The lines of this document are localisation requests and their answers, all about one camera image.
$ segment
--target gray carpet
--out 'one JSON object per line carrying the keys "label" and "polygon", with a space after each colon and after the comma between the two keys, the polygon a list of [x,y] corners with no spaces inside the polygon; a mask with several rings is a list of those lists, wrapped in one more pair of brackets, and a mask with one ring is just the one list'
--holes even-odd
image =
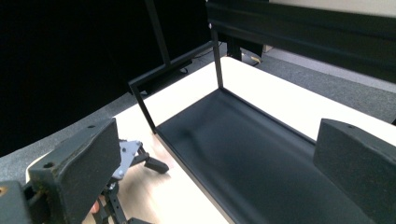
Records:
{"label": "gray carpet", "polygon": [[[220,46],[220,55],[225,54],[226,44],[222,44]],[[186,68],[190,74],[211,62],[213,62],[213,54],[210,53],[209,49],[197,55],[197,57],[192,60],[192,64]],[[386,122],[393,122],[396,119],[396,94],[393,92],[383,91],[340,77],[329,76],[266,55],[262,56],[262,63],[258,64],[256,67]],[[172,80],[177,81],[183,77],[184,76],[176,77]],[[161,85],[160,89],[171,83],[172,81],[166,83],[166,85]],[[2,167],[0,181],[18,180],[24,183],[25,169],[33,160],[52,151],[57,144],[82,128],[98,120],[111,118],[134,104],[135,98],[127,93],[113,103],[104,106],[75,124],[35,142],[30,146],[21,148],[0,158],[0,167]]]}

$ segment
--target black metal rack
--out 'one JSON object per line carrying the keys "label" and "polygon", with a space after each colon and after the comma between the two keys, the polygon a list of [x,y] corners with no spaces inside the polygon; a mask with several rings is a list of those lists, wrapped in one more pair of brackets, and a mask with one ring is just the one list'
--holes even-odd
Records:
{"label": "black metal rack", "polygon": [[159,126],[137,94],[152,131],[231,221],[371,223],[314,165],[314,141],[223,87],[218,32],[396,83],[396,19],[260,1],[206,6],[219,88]]}

